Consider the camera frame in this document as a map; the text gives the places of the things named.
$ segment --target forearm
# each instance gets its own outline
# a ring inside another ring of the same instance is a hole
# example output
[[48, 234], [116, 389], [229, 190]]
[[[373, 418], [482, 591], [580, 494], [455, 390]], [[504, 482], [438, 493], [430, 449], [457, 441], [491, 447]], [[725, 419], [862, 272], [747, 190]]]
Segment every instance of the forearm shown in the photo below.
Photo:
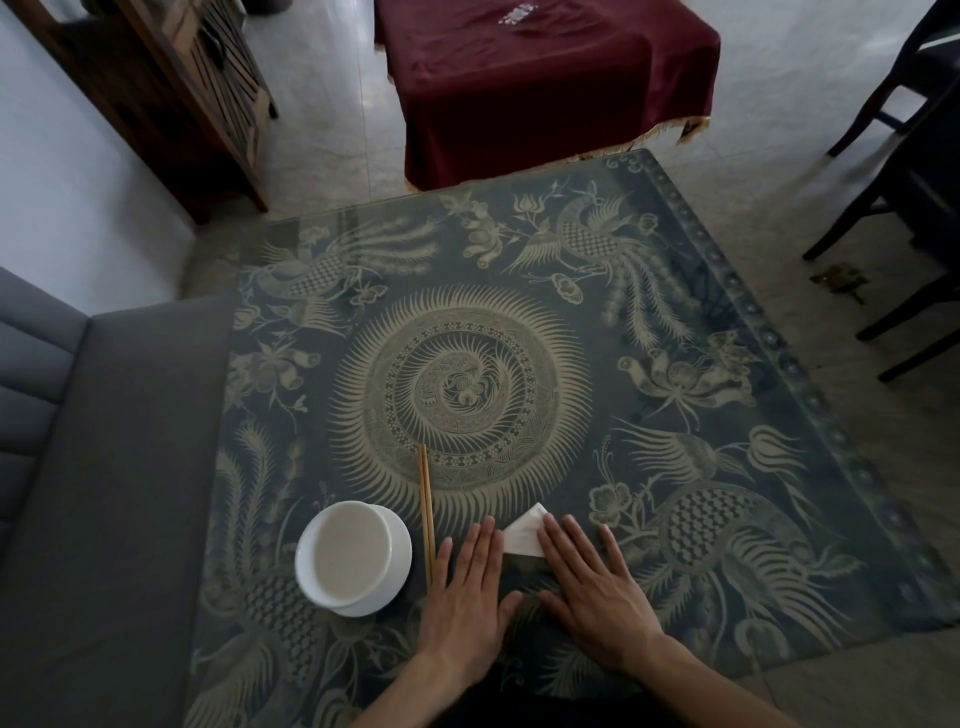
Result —
[[797, 728], [772, 705], [710, 669], [665, 635], [646, 645], [629, 665], [629, 671], [677, 717], [695, 728]]
[[450, 670], [417, 656], [353, 721], [352, 728], [421, 728], [451, 706], [462, 692]]

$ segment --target dark wooden chair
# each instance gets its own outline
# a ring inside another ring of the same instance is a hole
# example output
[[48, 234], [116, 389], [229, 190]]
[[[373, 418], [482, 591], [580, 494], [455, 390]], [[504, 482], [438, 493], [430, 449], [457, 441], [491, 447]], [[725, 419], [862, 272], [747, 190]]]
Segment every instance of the dark wooden chair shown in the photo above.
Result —
[[[896, 212], [913, 231], [913, 245], [948, 268], [856, 337], [869, 341], [935, 303], [960, 301], [960, 81], [955, 81], [917, 122], [860, 195], [806, 253], [813, 260], [867, 215]], [[890, 381], [960, 343], [960, 330], [880, 374]]]
[[[831, 157], [839, 155], [874, 119], [898, 134], [909, 133], [929, 106], [957, 78], [960, 78], [960, 2], [937, 0], [900, 48], [890, 73], [867, 99], [847, 133], [827, 154]], [[926, 99], [920, 110], [906, 121], [900, 121], [883, 110], [890, 94], [899, 85], [916, 91]]]

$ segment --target chair leg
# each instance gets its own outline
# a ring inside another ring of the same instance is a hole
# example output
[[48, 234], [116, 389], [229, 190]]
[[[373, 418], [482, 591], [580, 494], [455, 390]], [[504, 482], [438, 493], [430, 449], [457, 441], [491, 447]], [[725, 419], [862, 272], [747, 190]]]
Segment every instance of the chair leg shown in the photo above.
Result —
[[840, 141], [830, 147], [827, 154], [831, 157], [837, 157], [847, 147], [853, 144], [853, 141], [866, 131], [867, 127], [870, 126], [870, 122], [872, 122], [877, 113], [883, 109], [883, 105], [898, 85], [892, 76], [887, 76], [883, 79], [874, 92], [870, 94], [870, 98], [864, 102], [863, 107], [853, 119], [853, 123], [850, 124], [850, 128], [847, 129], [847, 133], [840, 137]]
[[837, 221], [833, 223], [827, 233], [820, 238], [812, 248], [804, 253], [804, 260], [813, 260], [813, 258], [821, 255], [827, 248], [847, 234], [850, 228], [856, 224], [857, 220], [864, 215], [870, 214], [870, 208], [879, 196], [879, 188], [876, 182], [871, 182], [871, 184], [847, 206], [847, 209], [840, 213], [840, 217], [837, 218]]
[[925, 285], [886, 316], [861, 330], [856, 334], [856, 338], [860, 341], [876, 339], [881, 333], [912, 319], [935, 303], [946, 300], [946, 294], [950, 293], [958, 284], [960, 284], [960, 273], [951, 272], [940, 276]]
[[960, 344], [960, 328], [954, 333], [948, 334], [944, 338], [940, 339], [940, 341], [935, 341], [934, 343], [930, 344], [930, 346], [928, 346], [922, 352], [914, 354], [906, 361], [902, 361], [900, 364], [895, 364], [887, 371], [881, 372], [876, 378], [884, 383], [892, 381], [901, 374], [905, 374], [911, 369], [916, 369], [921, 364], [925, 364], [927, 361], [932, 359], [934, 356], [942, 354], [947, 349], [954, 347], [957, 344]]

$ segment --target left hand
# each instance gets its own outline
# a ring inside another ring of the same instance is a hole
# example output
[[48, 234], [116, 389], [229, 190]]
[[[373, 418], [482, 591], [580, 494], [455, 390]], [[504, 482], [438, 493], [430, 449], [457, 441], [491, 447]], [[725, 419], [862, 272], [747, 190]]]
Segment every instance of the left hand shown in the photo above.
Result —
[[451, 677], [456, 699], [490, 670], [523, 595], [510, 592], [497, 604], [503, 531], [494, 530], [490, 516], [470, 527], [453, 578], [447, 584], [452, 551], [453, 542], [447, 537], [437, 554], [415, 660], [427, 662], [440, 674]]

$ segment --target white bowl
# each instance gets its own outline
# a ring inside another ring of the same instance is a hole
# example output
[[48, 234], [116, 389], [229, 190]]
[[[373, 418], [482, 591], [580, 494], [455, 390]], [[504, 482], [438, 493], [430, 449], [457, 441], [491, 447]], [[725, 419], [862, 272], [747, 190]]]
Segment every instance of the white bowl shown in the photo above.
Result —
[[363, 617], [399, 594], [412, 560], [410, 532], [400, 516], [382, 505], [344, 500], [303, 529], [294, 571], [314, 604]]

